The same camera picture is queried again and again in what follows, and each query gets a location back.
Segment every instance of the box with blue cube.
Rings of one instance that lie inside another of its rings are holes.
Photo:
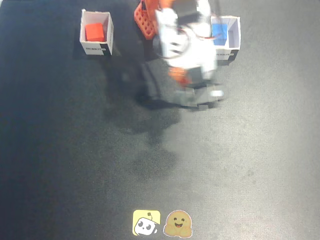
[[[212,17],[212,36],[217,60],[235,60],[241,45],[240,17]]]

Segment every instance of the yellow logo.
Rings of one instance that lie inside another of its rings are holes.
[[[133,212],[132,233],[135,236],[156,234],[161,220],[157,210],[135,210]]]
[[[166,218],[163,233],[169,237],[187,239],[192,236],[192,221],[188,213],[182,210],[171,212]]]

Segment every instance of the white cardboard box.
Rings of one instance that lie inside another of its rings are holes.
[[[227,38],[224,46],[216,45],[217,60],[235,60],[241,45],[241,28],[239,16],[212,17],[211,24],[227,24]]]
[[[98,23],[103,25],[106,41],[87,41],[86,25]],[[112,22],[110,12],[86,11],[85,9],[82,9],[80,43],[87,55],[112,55],[114,44],[114,24]]]

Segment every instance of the dark table surface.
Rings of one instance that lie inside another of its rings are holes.
[[[136,6],[3,1],[1,239],[148,239],[132,233],[147,209],[161,228],[188,212],[197,240],[318,240],[320,1],[221,1],[241,49],[218,69],[228,99],[206,111],[139,104]],[[112,62],[83,53],[81,9],[111,12]]]

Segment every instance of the smiley face emoji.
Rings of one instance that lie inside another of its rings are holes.
[[[182,210],[171,212],[165,221],[163,233],[169,237],[180,237],[182,239],[192,236],[192,221],[188,213]]]

